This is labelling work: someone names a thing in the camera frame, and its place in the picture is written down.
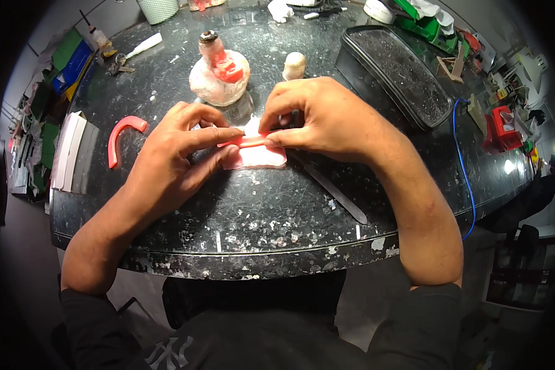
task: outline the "black plastic container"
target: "black plastic container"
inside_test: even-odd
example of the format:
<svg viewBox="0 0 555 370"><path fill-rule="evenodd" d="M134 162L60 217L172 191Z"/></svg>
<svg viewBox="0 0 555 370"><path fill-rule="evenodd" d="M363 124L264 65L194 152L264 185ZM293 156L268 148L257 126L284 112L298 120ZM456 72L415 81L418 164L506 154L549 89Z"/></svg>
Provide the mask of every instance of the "black plastic container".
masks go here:
<svg viewBox="0 0 555 370"><path fill-rule="evenodd" d="M399 123L400 112L413 127L427 130L452 112L452 101L434 74L389 28L345 30L335 67L364 101L393 123Z"/></svg>

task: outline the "person's left hand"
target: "person's left hand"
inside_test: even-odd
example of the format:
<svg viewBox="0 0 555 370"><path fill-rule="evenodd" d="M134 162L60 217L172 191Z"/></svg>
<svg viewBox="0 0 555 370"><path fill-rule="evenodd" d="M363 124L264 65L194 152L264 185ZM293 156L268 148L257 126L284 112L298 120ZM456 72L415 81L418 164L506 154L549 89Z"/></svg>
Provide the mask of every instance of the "person's left hand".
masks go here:
<svg viewBox="0 0 555 370"><path fill-rule="evenodd" d="M200 124L201 129L191 131ZM137 215L154 221L178 209L222 164L238 152L227 145L196 165L187 155L241 137L243 131L228 127L222 113L203 104L177 103L146 140L123 186L124 198Z"/></svg>

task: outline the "pink horseshoe-shaped object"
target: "pink horseshoe-shaped object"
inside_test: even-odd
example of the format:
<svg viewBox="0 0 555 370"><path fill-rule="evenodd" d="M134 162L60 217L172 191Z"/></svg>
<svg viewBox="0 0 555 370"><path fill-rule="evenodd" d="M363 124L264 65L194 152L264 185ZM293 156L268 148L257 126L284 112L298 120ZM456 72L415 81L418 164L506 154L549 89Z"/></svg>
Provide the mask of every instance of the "pink horseshoe-shaped object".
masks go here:
<svg viewBox="0 0 555 370"><path fill-rule="evenodd" d="M139 132L144 132L148 122L144 121L140 117L136 117L135 115L128 115L125 118L122 118L121 121L117 122L113 131L111 131L111 135L109 136L109 146L108 146L108 153L109 153L109 168L113 168L117 166L117 136L119 132L126 128L126 126L131 126L134 129L138 130Z"/></svg>

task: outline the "black pants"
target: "black pants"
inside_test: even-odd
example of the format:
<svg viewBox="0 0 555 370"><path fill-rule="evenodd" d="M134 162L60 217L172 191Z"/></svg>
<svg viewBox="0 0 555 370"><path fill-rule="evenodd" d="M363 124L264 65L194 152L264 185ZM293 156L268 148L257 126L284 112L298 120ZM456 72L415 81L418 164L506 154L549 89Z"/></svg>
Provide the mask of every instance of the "black pants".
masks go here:
<svg viewBox="0 0 555 370"><path fill-rule="evenodd" d="M285 310L337 333L337 303L346 270L269 280L212 281L169 277L163 286L169 324L182 324L207 310Z"/></svg>

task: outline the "gray floor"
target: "gray floor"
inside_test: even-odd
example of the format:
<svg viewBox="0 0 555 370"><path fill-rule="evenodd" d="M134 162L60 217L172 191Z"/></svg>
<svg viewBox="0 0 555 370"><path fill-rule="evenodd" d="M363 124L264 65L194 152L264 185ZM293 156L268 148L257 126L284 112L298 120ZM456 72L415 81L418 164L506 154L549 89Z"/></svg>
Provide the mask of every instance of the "gray floor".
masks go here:
<svg viewBox="0 0 555 370"><path fill-rule="evenodd" d="M27 216L17 217L16 227L12 223L9 226L9 220L20 214ZM40 344L60 367L65 368L50 344L51 330L61 322L57 274L64 252L50 243L49 217L43 214L42 207L10 196L6 222L7 226L0 232L5 279ZM475 251L493 245L496 236L476 229L464 244L464 315L481 305L492 257L491 250ZM118 270L108 293L117 308L131 297L137 298L139 304L133 304L122 318L142 346L157 343L171 332L161 298L164 280L165 277L156 275ZM335 318L341 337L366 350L391 302L408 288L409 281L398 256L349 269Z"/></svg>

